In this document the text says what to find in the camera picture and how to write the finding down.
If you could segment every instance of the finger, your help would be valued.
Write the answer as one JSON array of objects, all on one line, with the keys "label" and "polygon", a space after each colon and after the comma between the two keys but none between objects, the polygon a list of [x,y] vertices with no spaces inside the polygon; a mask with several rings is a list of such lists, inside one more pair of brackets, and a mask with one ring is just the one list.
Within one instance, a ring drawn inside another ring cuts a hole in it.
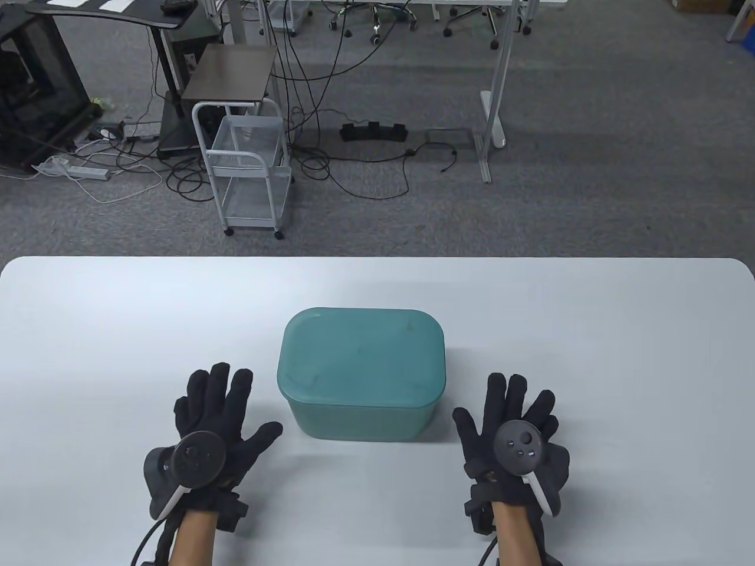
[{"label": "finger", "polygon": [[209,377],[210,374],[205,370],[197,370],[189,378],[189,384],[186,386],[186,396],[189,398],[189,421],[191,423],[197,423],[202,418]]},{"label": "finger", "polygon": [[189,433],[189,399],[187,397],[176,399],[173,413],[176,416],[176,429],[183,438]]},{"label": "finger", "polygon": [[527,414],[523,418],[542,430],[545,420],[555,405],[556,396],[550,389],[544,389],[540,391],[540,395],[532,403],[532,406],[527,410]]},{"label": "finger", "polygon": [[506,391],[506,403],[504,405],[504,421],[519,420],[522,418],[524,397],[527,394],[527,380],[519,374],[509,378],[509,389]]},{"label": "finger", "polygon": [[248,369],[237,370],[231,380],[231,389],[226,397],[226,406],[223,408],[223,415],[232,423],[236,430],[241,430],[246,416],[246,403],[251,393],[251,382],[254,375]]},{"label": "finger", "polygon": [[281,423],[275,421],[265,423],[250,438],[243,441],[242,450],[250,456],[253,454],[256,460],[257,456],[270,448],[281,434],[283,434]]},{"label": "finger", "polygon": [[556,430],[558,429],[559,420],[552,414],[549,414],[548,418],[545,420],[545,424],[540,428],[540,434],[543,436],[543,440],[548,442],[553,435],[556,434]]},{"label": "finger", "polygon": [[461,440],[461,450],[464,452],[464,459],[470,460],[476,455],[473,454],[473,447],[479,436],[477,435],[477,425],[467,409],[457,407],[451,414],[456,423],[456,433]]},{"label": "finger", "polygon": [[230,371],[231,367],[223,362],[212,366],[210,377],[207,380],[207,392],[205,393],[205,417],[213,417],[223,412]]},{"label": "finger", "polygon": [[503,374],[488,376],[488,394],[485,396],[485,410],[482,413],[482,434],[492,435],[503,423],[504,402],[506,399],[506,378]]}]

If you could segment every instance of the dark wooden tabletop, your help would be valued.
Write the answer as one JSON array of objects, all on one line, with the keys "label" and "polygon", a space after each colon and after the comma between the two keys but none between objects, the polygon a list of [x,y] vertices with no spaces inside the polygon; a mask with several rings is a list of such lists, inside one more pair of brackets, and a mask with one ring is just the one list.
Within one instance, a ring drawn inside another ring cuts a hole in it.
[{"label": "dark wooden tabletop", "polygon": [[160,9],[161,0],[133,0],[123,12],[101,10],[100,6],[108,0],[87,0],[81,6],[57,6],[48,3],[48,0],[31,0],[24,5],[26,11],[31,14],[49,14],[51,16],[82,16],[103,17],[108,20],[140,23],[144,26],[158,27],[161,29],[176,29],[185,24],[194,9],[188,10],[181,15],[166,16]]}]

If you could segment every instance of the black glove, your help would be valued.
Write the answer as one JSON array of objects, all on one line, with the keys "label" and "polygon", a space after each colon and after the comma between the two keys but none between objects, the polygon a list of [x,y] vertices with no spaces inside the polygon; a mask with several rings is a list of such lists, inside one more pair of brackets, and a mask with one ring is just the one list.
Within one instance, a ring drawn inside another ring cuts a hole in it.
[{"label": "black glove", "polygon": [[[218,511],[218,528],[232,531],[228,527],[234,528],[247,509],[238,502],[239,496],[232,489],[241,483],[260,454],[282,434],[283,426],[276,422],[265,423],[252,437],[244,440],[241,428],[251,391],[252,372],[237,370],[226,395],[229,372],[230,366],[224,363],[215,364],[209,374],[205,370],[195,371],[186,386],[186,396],[176,401],[174,413],[181,438],[191,432],[206,430],[220,436],[226,444],[226,462],[215,481],[181,497],[177,507]],[[233,513],[234,507],[238,509],[239,505],[244,507],[243,512]]]},{"label": "black glove", "polygon": [[490,374],[480,434],[477,434],[474,419],[467,409],[454,409],[456,430],[466,460],[464,469],[477,482],[470,490],[472,498],[464,504],[464,510],[472,519],[475,532],[490,534],[495,529],[491,501],[525,506],[541,563],[544,566],[559,566],[560,563],[545,552],[543,512],[535,494],[520,477],[504,470],[493,453],[493,438],[503,423],[509,420],[529,421],[546,441],[547,457],[542,466],[548,468],[550,480],[558,490],[566,483],[569,477],[569,453],[563,446],[549,442],[559,428],[559,421],[550,414],[556,404],[556,397],[549,389],[541,391],[523,417],[526,393],[527,380],[524,377],[511,376],[507,392],[506,378],[501,374]]},{"label": "black glove", "polygon": [[490,374],[480,434],[477,434],[474,419],[467,409],[454,409],[456,430],[467,461],[464,468],[479,483],[490,483],[484,487],[490,501],[517,506],[538,504],[532,489],[519,476],[504,470],[493,453],[495,433],[509,420],[529,421],[537,427],[545,441],[559,428],[558,419],[550,414],[556,404],[553,392],[549,389],[541,391],[523,417],[526,393],[527,380],[521,375],[511,376],[507,391],[506,378],[502,374]]}]

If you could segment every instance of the glove cuff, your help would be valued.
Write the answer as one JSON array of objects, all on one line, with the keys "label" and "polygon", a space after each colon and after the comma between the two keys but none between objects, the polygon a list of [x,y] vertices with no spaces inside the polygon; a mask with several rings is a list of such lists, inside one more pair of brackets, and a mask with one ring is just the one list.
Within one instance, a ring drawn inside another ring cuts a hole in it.
[{"label": "glove cuff", "polygon": [[232,533],[239,519],[246,516],[249,505],[239,500],[233,491],[225,491],[217,486],[191,491],[181,497],[178,507],[183,511],[214,511],[218,514],[217,529]]}]

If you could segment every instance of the metal wire cart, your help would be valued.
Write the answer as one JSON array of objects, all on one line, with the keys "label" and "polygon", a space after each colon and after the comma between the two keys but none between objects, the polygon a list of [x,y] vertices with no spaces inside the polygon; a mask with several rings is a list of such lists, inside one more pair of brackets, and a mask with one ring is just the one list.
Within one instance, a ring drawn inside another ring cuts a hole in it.
[{"label": "metal wire cart", "polygon": [[[226,110],[208,149],[199,123],[204,106]],[[245,109],[243,114],[232,108]],[[260,115],[264,110],[274,115]],[[237,227],[272,228],[283,240],[281,222],[294,182],[280,107],[270,98],[254,102],[199,102],[192,111],[199,146],[225,235]]]}]

